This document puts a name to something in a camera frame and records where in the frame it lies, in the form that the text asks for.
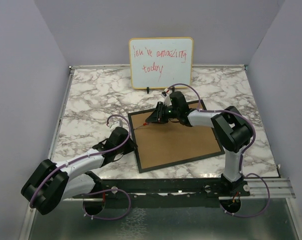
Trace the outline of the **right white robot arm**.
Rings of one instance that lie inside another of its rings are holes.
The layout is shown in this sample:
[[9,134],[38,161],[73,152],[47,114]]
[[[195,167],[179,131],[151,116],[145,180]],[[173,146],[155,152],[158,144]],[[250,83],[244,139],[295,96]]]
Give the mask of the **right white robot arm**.
[[225,149],[225,165],[221,175],[221,191],[231,196],[238,191],[243,181],[242,162],[244,152],[251,147],[256,138],[252,123],[234,106],[222,110],[202,108],[201,99],[196,108],[191,108],[182,92],[176,91],[159,101],[155,110],[146,118],[147,124],[166,124],[176,119],[187,127],[210,127]]

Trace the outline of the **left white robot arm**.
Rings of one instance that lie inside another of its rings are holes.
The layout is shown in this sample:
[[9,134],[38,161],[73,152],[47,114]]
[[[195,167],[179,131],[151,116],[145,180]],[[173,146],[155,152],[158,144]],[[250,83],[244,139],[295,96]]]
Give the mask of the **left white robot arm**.
[[30,207],[46,215],[59,203],[76,195],[100,194],[99,178],[91,170],[102,168],[116,161],[116,156],[126,155],[136,149],[130,131],[116,127],[105,140],[91,147],[84,154],[61,163],[43,160],[21,189]]

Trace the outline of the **black picture frame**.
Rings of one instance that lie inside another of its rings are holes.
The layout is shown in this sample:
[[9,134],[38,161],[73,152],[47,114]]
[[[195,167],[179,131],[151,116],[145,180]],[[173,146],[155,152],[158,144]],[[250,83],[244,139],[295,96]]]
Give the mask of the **black picture frame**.
[[136,162],[140,173],[224,154],[215,130],[207,126],[186,127],[176,121],[142,125],[153,109],[128,114]]

